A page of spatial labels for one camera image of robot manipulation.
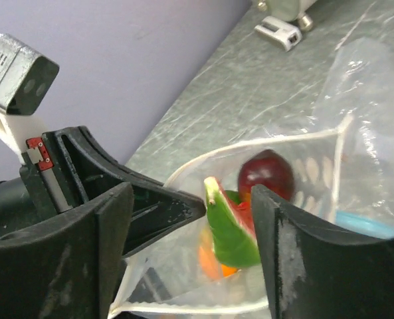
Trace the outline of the watermelon slice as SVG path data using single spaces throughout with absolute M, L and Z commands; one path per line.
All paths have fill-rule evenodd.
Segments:
M 225 189 L 214 176 L 206 177 L 203 186 L 216 259 L 231 268 L 260 264 L 251 205 L 241 201 L 236 191 Z

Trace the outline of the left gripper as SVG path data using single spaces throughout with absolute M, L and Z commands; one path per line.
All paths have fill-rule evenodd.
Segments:
M 62 213 L 130 183 L 134 204 L 125 256 L 206 214 L 199 197 L 120 165 L 85 126 L 31 132 L 21 155 L 20 176 L 38 213 Z

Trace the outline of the orange mango fruit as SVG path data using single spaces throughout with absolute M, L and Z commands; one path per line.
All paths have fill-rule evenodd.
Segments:
M 204 228 L 200 232 L 198 249 L 199 264 L 203 272 L 212 280 L 219 280 L 237 273 L 237 268 L 221 264 L 215 257 L 211 231 Z

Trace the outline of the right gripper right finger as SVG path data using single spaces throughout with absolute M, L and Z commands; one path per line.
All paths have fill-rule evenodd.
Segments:
M 394 237 L 349 231 L 263 185 L 251 196 L 272 318 L 394 318 Z

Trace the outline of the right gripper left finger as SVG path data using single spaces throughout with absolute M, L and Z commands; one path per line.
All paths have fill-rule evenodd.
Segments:
M 106 318 L 132 215 L 121 183 L 0 238 L 0 318 Z

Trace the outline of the dotted clear zip bag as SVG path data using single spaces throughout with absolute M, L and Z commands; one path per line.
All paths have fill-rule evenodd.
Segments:
M 335 115 L 203 154 L 203 202 L 129 262 L 109 317 L 394 318 L 394 124 Z

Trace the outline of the dark red apple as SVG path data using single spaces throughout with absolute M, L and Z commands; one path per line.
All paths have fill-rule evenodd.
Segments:
M 237 177 L 241 201 L 250 201 L 251 188 L 264 185 L 281 198 L 291 200 L 295 191 L 292 166 L 274 150 L 267 149 L 242 164 Z

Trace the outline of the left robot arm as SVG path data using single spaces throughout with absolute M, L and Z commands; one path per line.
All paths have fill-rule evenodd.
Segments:
M 78 207 L 122 182 L 134 204 L 123 255 L 128 257 L 206 214 L 203 200 L 169 190 L 118 163 L 87 127 L 45 132 L 25 140 L 20 176 L 0 181 L 0 237 Z

